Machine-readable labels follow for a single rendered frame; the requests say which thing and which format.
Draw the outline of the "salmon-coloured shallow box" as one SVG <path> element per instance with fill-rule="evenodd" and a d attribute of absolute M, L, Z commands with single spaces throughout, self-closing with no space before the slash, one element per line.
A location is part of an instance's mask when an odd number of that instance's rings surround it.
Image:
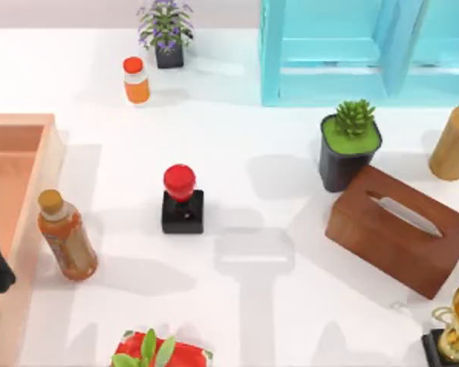
<path fill-rule="evenodd" d="M 16 282 L 0 294 L 0 367 L 15 367 L 42 237 L 42 190 L 57 184 L 65 147 L 52 114 L 0 113 L 0 249 Z"/>

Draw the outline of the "wooden cylinder cup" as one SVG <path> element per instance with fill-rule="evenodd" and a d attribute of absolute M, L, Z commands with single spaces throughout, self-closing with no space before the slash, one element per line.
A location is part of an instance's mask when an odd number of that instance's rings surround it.
<path fill-rule="evenodd" d="M 459 180 L 459 106 L 452 110 L 428 166 L 442 180 Z"/>

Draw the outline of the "gold trophy on black base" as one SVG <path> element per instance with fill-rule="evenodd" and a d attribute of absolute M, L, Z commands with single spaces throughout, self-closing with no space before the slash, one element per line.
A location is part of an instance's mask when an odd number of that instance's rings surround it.
<path fill-rule="evenodd" d="M 429 367 L 459 367 L 459 288 L 449 307 L 437 307 L 433 319 L 444 324 L 443 329 L 432 329 L 422 337 Z"/>

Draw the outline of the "green succulent in black pot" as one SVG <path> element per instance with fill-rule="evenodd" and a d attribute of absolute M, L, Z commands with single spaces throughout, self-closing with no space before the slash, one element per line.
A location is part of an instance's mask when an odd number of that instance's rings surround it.
<path fill-rule="evenodd" d="M 322 119 L 319 174 L 326 191 L 345 190 L 381 147 L 375 110 L 365 99 L 346 100 Z"/>

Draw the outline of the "light blue rack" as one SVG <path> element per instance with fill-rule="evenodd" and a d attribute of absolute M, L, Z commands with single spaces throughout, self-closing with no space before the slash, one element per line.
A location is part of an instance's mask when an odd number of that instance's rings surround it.
<path fill-rule="evenodd" d="M 459 0 L 260 0 L 265 106 L 459 105 Z"/>

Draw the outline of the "brown wooden tissue box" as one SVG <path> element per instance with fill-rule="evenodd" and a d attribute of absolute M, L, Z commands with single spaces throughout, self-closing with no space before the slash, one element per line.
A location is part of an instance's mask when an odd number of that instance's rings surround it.
<path fill-rule="evenodd" d="M 376 201 L 384 197 L 433 222 L 441 236 L 383 209 Z M 428 299 L 459 260 L 459 213 L 370 165 L 333 204 L 325 235 Z"/>

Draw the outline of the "red stamp on black base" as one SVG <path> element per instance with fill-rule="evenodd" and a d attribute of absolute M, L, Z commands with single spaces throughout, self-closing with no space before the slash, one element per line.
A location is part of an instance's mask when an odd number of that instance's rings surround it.
<path fill-rule="evenodd" d="M 164 172 L 161 228 L 164 234 L 202 234 L 204 192 L 196 188 L 194 171 L 174 164 Z"/>

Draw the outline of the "brown tea bottle tan cap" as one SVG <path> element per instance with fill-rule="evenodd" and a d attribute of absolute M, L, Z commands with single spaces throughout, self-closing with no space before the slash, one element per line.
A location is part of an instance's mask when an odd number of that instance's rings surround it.
<path fill-rule="evenodd" d="M 90 243 L 78 209 L 57 190 L 40 193 L 38 228 L 50 246 L 63 275 L 71 281 L 89 278 L 98 266 L 98 258 Z"/>

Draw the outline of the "green plant in red pot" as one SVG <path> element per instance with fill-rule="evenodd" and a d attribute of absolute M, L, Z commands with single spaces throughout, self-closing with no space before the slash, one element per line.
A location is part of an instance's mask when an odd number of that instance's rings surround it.
<path fill-rule="evenodd" d="M 212 352 L 177 342 L 173 336 L 160 339 L 153 329 L 146 333 L 127 330 L 110 367 L 212 367 L 212 362 Z"/>

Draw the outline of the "purple flower plant black pot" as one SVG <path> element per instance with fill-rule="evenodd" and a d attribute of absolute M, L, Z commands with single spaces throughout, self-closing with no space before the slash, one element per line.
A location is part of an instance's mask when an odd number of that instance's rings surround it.
<path fill-rule="evenodd" d="M 137 11 L 138 43 L 153 49 L 158 69 L 184 66 L 184 48 L 194 39 L 187 0 L 143 0 Z"/>

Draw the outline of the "orange bottle red cap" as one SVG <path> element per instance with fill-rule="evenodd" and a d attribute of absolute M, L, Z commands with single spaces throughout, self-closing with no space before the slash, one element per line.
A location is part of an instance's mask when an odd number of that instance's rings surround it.
<path fill-rule="evenodd" d="M 148 76 L 140 57 L 128 57 L 122 63 L 125 72 L 124 85 L 128 101 L 143 104 L 150 98 Z"/>

